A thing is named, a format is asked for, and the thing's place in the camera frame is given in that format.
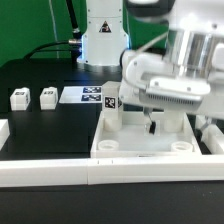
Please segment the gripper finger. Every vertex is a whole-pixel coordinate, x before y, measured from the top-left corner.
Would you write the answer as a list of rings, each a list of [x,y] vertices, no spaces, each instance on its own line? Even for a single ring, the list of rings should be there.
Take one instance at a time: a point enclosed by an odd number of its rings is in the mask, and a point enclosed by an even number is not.
[[[213,122],[213,119],[211,117],[205,117],[205,123],[201,126],[200,131],[203,133],[203,131],[211,125]]]
[[[144,107],[143,108],[143,114],[144,117],[146,118],[146,124],[145,124],[145,129],[149,134],[154,134],[156,130],[156,122],[151,119],[151,113],[153,109]]]

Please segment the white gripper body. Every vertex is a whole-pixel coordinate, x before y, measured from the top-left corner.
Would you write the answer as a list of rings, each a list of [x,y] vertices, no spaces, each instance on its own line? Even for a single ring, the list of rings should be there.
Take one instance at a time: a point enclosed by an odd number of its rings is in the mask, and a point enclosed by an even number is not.
[[[161,55],[126,50],[119,97],[124,104],[224,119],[224,71],[207,78],[179,76]]]

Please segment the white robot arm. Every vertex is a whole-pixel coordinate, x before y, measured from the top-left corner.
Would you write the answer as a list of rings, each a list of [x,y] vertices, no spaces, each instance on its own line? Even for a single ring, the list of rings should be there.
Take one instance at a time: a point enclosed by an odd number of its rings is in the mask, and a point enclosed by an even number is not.
[[[124,104],[224,119],[224,0],[86,0],[80,66],[122,70]],[[132,50],[122,10],[167,30]]]

